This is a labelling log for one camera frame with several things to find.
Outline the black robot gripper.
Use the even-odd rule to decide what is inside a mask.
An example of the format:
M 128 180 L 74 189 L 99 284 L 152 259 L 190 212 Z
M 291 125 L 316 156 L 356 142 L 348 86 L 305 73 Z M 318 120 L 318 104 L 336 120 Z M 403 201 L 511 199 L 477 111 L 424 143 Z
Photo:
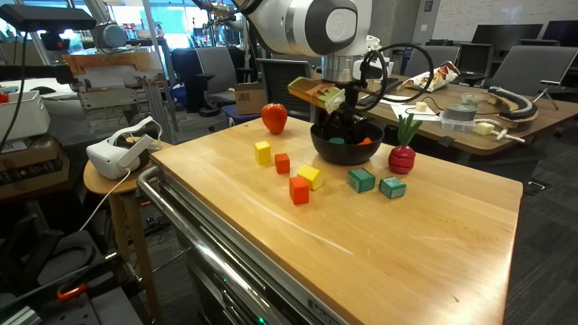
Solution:
M 330 136 L 350 140 L 352 129 L 356 125 L 356 89 L 350 86 L 347 86 L 345 89 L 325 86 L 320 91 L 320 100 L 323 107 L 316 115 L 318 134 L 325 140 L 329 140 Z

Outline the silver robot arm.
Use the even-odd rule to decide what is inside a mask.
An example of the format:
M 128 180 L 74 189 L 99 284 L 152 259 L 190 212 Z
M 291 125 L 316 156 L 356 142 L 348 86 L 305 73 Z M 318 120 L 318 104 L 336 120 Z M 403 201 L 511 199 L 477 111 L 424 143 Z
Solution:
M 374 0 L 229 0 L 271 53 L 320 59 L 323 78 L 343 95 L 338 107 L 316 115 L 320 136 L 352 142 L 370 111 L 359 106 L 367 66 L 377 57 L 368 50 Z

